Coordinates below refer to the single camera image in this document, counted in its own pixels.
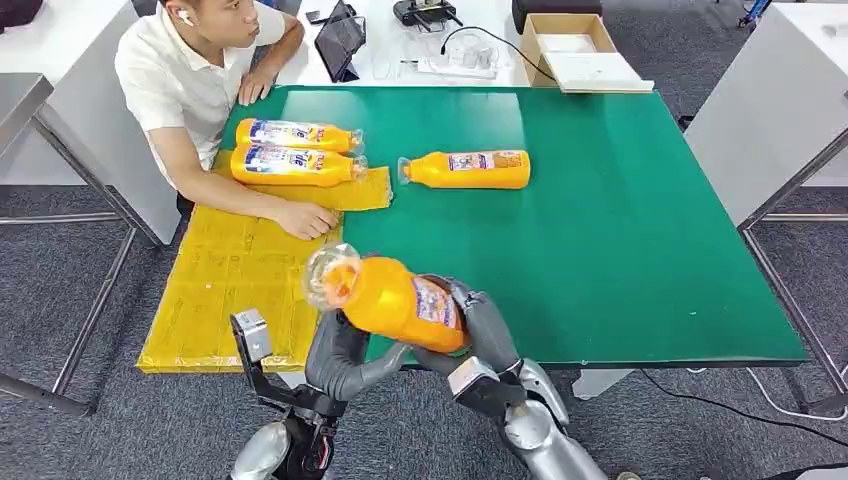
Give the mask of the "person's left hand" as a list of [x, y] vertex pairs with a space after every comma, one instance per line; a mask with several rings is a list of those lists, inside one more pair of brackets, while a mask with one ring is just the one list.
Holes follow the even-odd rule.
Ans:
[[248, 106], [266, 98], [275, 84], [276, 73], [256, 67], [246, 73], [241, 80], [237, 101], [239, 105]]

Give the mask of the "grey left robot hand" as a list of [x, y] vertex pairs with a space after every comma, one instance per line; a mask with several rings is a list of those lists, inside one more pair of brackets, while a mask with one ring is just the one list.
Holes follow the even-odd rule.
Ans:
[[350, 401], [398, 372], [411, 346], [396, 342], [381, 357], [365, 361], [370, 334], [340, 309], [324, 312], [305, 364], [306, 382], [336, 401]]

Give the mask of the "person's right hand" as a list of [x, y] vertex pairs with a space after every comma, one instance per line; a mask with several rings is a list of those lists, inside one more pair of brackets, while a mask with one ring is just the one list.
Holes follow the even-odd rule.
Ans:
[[272, 215], [283, 230], [302, 240], [316, 239], [338, 226], [335, 211], [310, 202], [284, 200]]

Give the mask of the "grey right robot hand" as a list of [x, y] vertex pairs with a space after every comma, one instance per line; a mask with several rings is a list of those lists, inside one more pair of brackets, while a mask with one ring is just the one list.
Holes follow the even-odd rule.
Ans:
[[475, 356], [491, 367], [501, 379], [516, 383], [523, 360], [500, 310], [490, 296], [452, 277], [425, 274], [423, 278], [452, 295], [464, 322], [470, 351], [466, 356], [453, 357], [414, 347], [412, 354], [417, 363], [448, 376], [467, 358]]

